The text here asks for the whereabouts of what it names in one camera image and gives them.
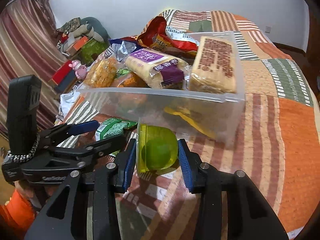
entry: pink pig figurine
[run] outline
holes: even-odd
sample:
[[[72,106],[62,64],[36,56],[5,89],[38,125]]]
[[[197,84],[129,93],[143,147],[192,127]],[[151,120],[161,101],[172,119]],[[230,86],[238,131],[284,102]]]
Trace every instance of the pink pig figurine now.
[[[87,76],[87,67],[82,65],[80,60],[73,60],[72,64],[69,64],[69,67],[76,72],[76,77],[78,79],[85,79]]]

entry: metal screw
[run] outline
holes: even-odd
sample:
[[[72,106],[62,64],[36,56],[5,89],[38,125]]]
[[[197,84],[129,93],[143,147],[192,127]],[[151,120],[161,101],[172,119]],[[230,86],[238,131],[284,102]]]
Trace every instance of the metal screw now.
[[[78,176],[80,174],[80,172],[79,171],[72,171],[71,173],[70,173],[70,175],[71,175],[71,177],[76,177],[76,176]]]
[[[113,169],[113,168],[115,168],[116,167],[116,164],[115,163],[108,163],[107,164],[107,168],[109,169],[109,170],[111,170],[111,169]]]
[[[80,168],[80,167],[83,167],[83,166],[85,166],[85,162],[79,162],[79,163],[77,163],[77,166]]]
[[[209,163],[201,163],[201,164],[200,164],[200,168],[201,168],[201,169],[206,170],[206,169],[208,169],[209,167],[210,167]]]
[[[245,172],[244,171],[237,171],[236,174],[237,174],[238,177],[241,177],[241,178],[243,178],[245,176]]]

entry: transparent plastic bin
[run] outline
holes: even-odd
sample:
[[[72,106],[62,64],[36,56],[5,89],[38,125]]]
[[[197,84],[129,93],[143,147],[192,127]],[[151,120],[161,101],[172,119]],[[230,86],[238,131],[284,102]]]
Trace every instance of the transparent plastic bin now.
[[[215,36],[235,44],[236,94],[152,88],[91,89],[85,86],[77,91],[100,113],[135,122],[140,118],[142,123],[167,127],[181,135],[207,135],[231,147],[245,104],[243,70],[234,34],[223,32],[188,35],[198,41],[201,36]]]

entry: green snack bag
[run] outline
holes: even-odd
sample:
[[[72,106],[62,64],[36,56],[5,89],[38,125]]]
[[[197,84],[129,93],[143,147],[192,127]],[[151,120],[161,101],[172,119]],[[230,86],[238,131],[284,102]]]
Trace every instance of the green snack bag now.
[[[137,124],[137,122],[111,117],[105,120],[97,129],[95,134],[96,141],[118,134],[124,135],[124,130],[131,129]],[[120,151],[116,151],[110,155],[115,157],[119,152]]]

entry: bedspread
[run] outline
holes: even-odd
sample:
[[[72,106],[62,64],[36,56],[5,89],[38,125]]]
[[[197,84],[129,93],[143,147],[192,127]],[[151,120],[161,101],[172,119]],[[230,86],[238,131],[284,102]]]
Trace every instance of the bedspread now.
[[[185,139],[191,151],[218,170],[244,170],[278,215],[289,238],[294,238],[320,200],[319,106],[300,68],[257,25],[239,15],[179,10],[160,15],[168,26],[185,33],[234,32],[246,91],[234,148],[225,149],[223,143],[209,138]],[[80,97],[66,122],[106,118]],[[91,138],[92,134],[81,140],[70,138],[63,146]],[[128,192],[117,196],[123,240],[192,239],[199,196],[188,193],[179,167],[165,172],[135,172]]]

